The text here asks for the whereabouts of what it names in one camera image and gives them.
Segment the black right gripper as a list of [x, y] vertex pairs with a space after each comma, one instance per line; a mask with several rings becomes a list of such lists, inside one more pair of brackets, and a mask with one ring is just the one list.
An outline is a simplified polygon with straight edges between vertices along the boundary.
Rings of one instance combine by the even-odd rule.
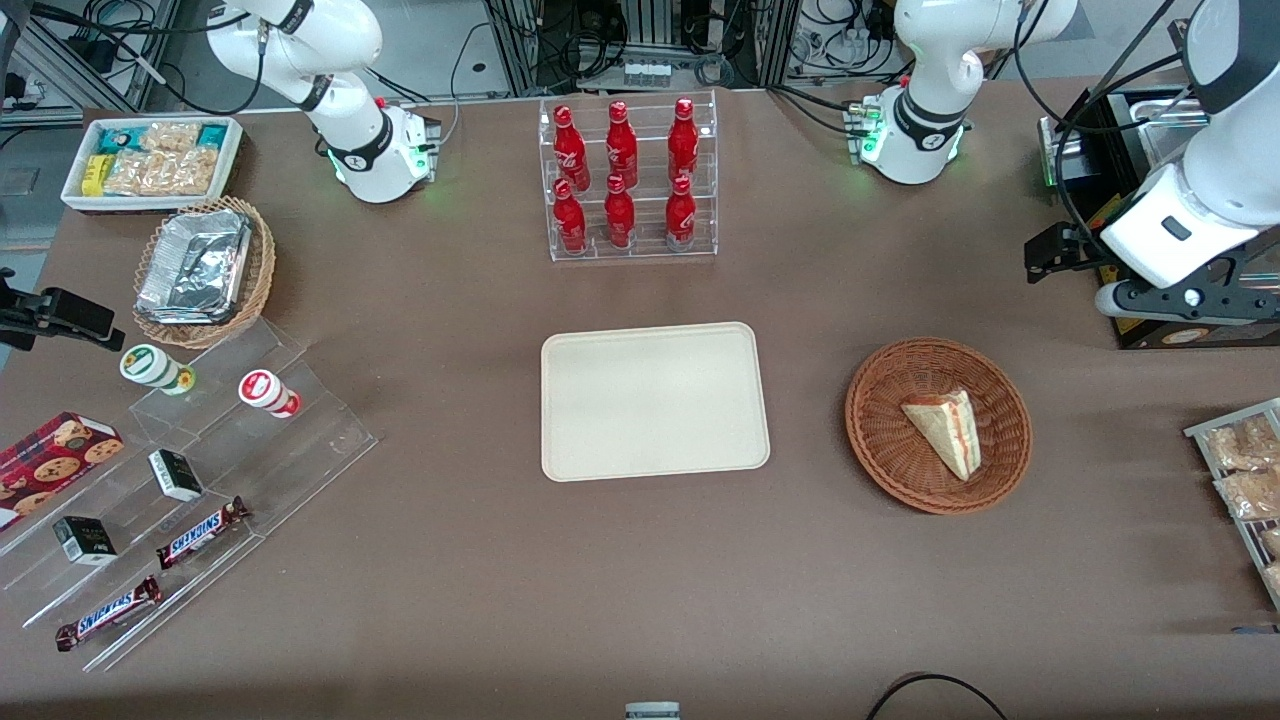
[[31, 351], [38, 337], [67, 337], [119, 352], [125, 333], [114, 319], [113, 310], [64, 288], [29, 293], [1, 287], [1, 343], [17, 351]]

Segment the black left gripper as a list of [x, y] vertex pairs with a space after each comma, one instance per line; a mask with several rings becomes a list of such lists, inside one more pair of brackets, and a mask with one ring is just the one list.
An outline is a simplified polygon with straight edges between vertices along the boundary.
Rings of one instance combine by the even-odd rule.
[[1069, 222], [1057, 222], [1024, 243], [1028, 284], [1060, 272], [1084, 272], [1103, 265], [1103, 252], [1085, 233]]

